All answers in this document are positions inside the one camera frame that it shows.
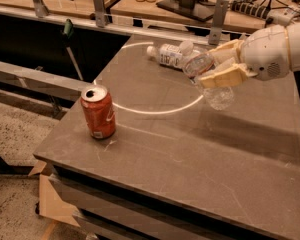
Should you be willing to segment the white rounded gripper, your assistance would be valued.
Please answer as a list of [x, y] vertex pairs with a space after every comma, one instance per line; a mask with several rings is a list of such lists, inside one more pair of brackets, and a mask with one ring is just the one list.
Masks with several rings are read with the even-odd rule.
[[273, 80], [290, 72], [287, 29], [280, 25], [258, 30], [245, 41], [231, 40], [209, 53], [220, 65], [197, 77], [204, 89], [233, 87], [252, 77]]

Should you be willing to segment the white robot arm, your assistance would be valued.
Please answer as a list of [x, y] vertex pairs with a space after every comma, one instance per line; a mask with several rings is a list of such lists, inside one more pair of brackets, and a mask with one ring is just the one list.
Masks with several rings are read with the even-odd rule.
[[232, 87], [249, 78], [268, 81], [300, 71], [300, 22], [258, 30], [210, 50], [214, 70], [198, 76], [203, 88]]

